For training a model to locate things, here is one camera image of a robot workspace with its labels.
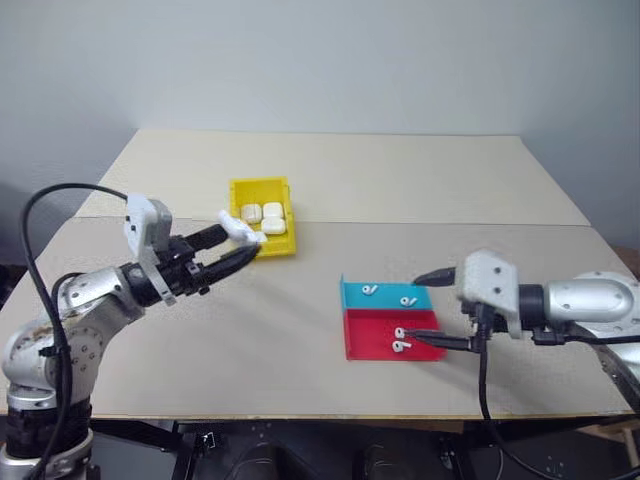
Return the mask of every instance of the white wall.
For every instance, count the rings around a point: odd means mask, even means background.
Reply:
[[[639,24],[637,0],[1,0],[1,181],[97,180],[131,127],[514,133],[635,246]]]

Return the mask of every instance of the white table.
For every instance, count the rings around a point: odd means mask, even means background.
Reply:
[[[103,183],[166,201],[174,230],[189,233],[227,205],[229,178],[262,175],[289,177],[298,254],[256,261],[204,297],[150,308],[109,345],[96,416],[478,418],[473,354],[450,352],[438,363],[345,359],[342,274],[410,281],[481,247],[515,262],[523,282],[627,273],[513,137],[141,131]],[[122,212],[92,196],[41,255],[47,280],[130,260]],[[442,328],[468,333],[453,291],[431,295]],[[0,312],[0,340],[40,308],[23,280]],[[505,335],[490,344],[489,402],[503,418],[629,410],[588,347],[535,347]]]

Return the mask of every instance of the tabletop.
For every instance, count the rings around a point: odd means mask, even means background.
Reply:
[[[166,132],[164,135],[153,131],[138,135],[103,183],[125,191],[133,191],[135,187],[135,191],[163,201],[168,199],[176,216],[177,233],[189,233],[210,223],[197,219],[211,215],[204,210],[189,218],[188,205],[224,207],[220,203],[226,201],[227,192],[221,190],[227,188],[229,178],[249,176],[248,170],[253,170],[238,160],[244,158],[243,149],[247,148],[239,145],[251,144],[256,137],[253,134]],[[228,135],[244,136],[245,140],[231,141]],[[273,138],[278,135],[268,137],[278,144],[277,138]],[[315,151],[323,142],[332,144],[330,139],[316,137],[322,136],[309,136],[310,150]],[[359,146],[366,145],[367,138],[371,138],[378,145],[371,152],[384,145],[385,155],[394,159],[394,165],[402,168],[413,165],[412,171],[421,175],[439,169],[440,174],[435,176],[437,181],[432,177],[419,182],[401,168],[402,178],[395,179],[392,188],[384,181],[382,170],[387,167],[383,167],[380,159],[374,162],[379,163],[376,175],[382,175],[378,180],[366,175],[361,178],[355,170],[345,167],[351,173],[343,179],[348,180],[351,188],[333,189],[325,185],[324,198],[328,204],[315,208],[321,189],[308,177],[323,182],[333,178],[333,174],[327,174],[323,168],[308,171],[311,164],[306,160],[300,160],[302,166],[298,170],[292,166],[297,165],[293,159],[306,158],[307,150],[298,147],[294,155],[289,142],[306,145],[300,140],[305,136],[285,135],[272,150],[264,145],[255,147],[255,155],[262,149],[267,158],[275,155],[275,151],[281,152],[280,163],[274,160],[278,168],[268,173],[266,168],[257,169],[251,176],[288,176],[293,208],[298,214],[298,253],[255,261],[217,284],[208,295],[179,298],[173,307],[149,308],[144,318],[120,332],[107,349],[92,396],[96,416],[479,418],[478,358],[473,354],[449,352],[439,362],[346,359],[339,290],[342,275],[356,282],[408,282],[418,274],[453,265],[478,248],[502,253],[518,266],[524,283],[571,278],[594,269],[628,273],[518,139],[465,137],[459,139],[464,144],[462,148],[456,137],[393,136],[390,144],[378,139],[383,136],[329,137],[339,137],[338,143],[351,144],[351,153],[362,163],[366,162],[362,160],[365,157],[357,154]],[[216,145],[216,138],[237,149],[227,144],[228,152],[235,153],[224,156],[212,146],[211,158],[216,160],[207,163],[203,160],[205,145]],[[406,148],[392,148],[397,146],[394,142],[402,143],[402,139],[410,143],[424,140],[425,151],[432,151],[422,159],[427,166],[416,166],[417,146],[412,150],[413,156],[405,155]],[[438,148],[430,139],[437,140]],[[158,142],[168,142],[174,147],[158,146]],[[453,151],[466,152],[468,156],[462,160]],[[495,160],[500,151],[503,155],[509,152],[510,160],[502,157]],[[142,175],[156,154],[156,170]],[[166,166],[167,159],[179,156],[183,159],[181,166],[191,172],[194,188],[188,191],[176,192],[164,184],[176,168],[174,164]],[[324,161],[331,163],[329,157]],[[446,158],[454,158],[451,162],[456,167],[450,171],[440,165]],[[206,166],[197,167],[200,162]],[[228,165],[234,162],[237,169]],[[257,165],[253,157],[247,160],[252,162]],[[465,170],[465,165],[476,162],[482,163],[482,167],[476,165],[467,169],[470,171]],[[510,162],[523,165],[526,178],[520,178],[518,169]],[[222,172],[219,175],[222,180],[213,175],[216,170]],[[474,175],[476,182],[471,181]],[[154,176],[162,187],[151,182],[149,177]],[[203,180],[205,177],[213,179],[211,191],[206,195],[200,191],[208,183]],[[485,177],[494,179],[494,183],[487,180],[491,188],[486,195],[484,188],[473,190],[477,201],[470,202],[466,196],[443,199],[442,208],[449,209],[455,219],[443,222],[437,197],[447,191],[461,194],[475,188],[471,185],[482,184]],[[439,182],[457,186],[448,189]],[[456,182],[466,182],[468,188],[461,189]],[[415,196],[401,192],[403,185],[414,188],[420,183],[425,188]],[[306,186],[312,190],[308,196]],[[540,188],[545,189],[544,195],[538,191]],[[392,190],[398,191],[399,197],[389,204],[382,193],[391,194]],[[368,197],[361,197],[367,191],[376,192],[370,202]],[[532,196],[534,192],[535,198],[527,202],[524,196]],[[350,196],[358,205],[346,202]],[[484,207],[504,199],[508,200],[508,208],[485,211]],[[402,210],[403,202],[409,200],[422,207],[407,205],[409,213],[394,215],[393,210]],[[109,202],[92,196],[78,216],[55,235],[38,260],[49,284],[68,271],[90,271],[131,260],[122,234],[123,220],[119,216],[123,213],[122,206],[111,204],[113,210],[107,211]],[[333,217],[338,207],[340,215]],[[215,256],[215,252],[207,253],[204,261]],[[443,330],[454,335],[470,333],[468,320],[459,313],[453,289],[431,289],[430,294]],[[40,309],[30,280],[24,279],[0,312],[0,340],[6,341],[12,331]],[[629,410],[585,345],[544,348],[534,346],[528,339],[495,335],[489,351],[489,404],[496,417],[595,415]],[[0,392],[0,409],[6,410],[4,393]]]

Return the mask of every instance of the metal frame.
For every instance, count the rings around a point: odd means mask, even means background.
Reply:
[[[589,425],[617,423],[636,415],[614,417],[576,417],[498,421],[498,430],[507,442],[524,440]],[[91,420],[99,433],[141,443],[165,452],[177,453],[172,480],[192,480],[197,462],[212,449],[220,447],[220,426],[210,422],[173,422],[172,430],[132,420]],[[494,444],[482,421],[465,422],[463,433],[442,433],[438,437],[441,459],[456,480],[477,480],[469,452]]]

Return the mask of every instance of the floor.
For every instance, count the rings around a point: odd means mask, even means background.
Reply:
[[[452,479],[437,448],[437,435],[430,432],[380,429],[328,422],[242,422],[225,425],[224,443],[205,459],[198,461],[195,479],[224,480],[242,455],[261,442],[285,447],[306,475],[296,480],[351,480],[354,454],[368,445],[382,444],[402,455],[414,472],[415,480]],[[523,459],[558,477],[580,480],[606,479],[629,468],[622,444],[578,432],[537,437],[514,442]],[[495,480],[499,452],[484,448],[472,452],[477,480]],[[94,463],[102,468],[103,479],[170,479],[174,456],[147,447],[98,435]],[[536,477],[523,472],[505,459],[501,480],[529,480]]]

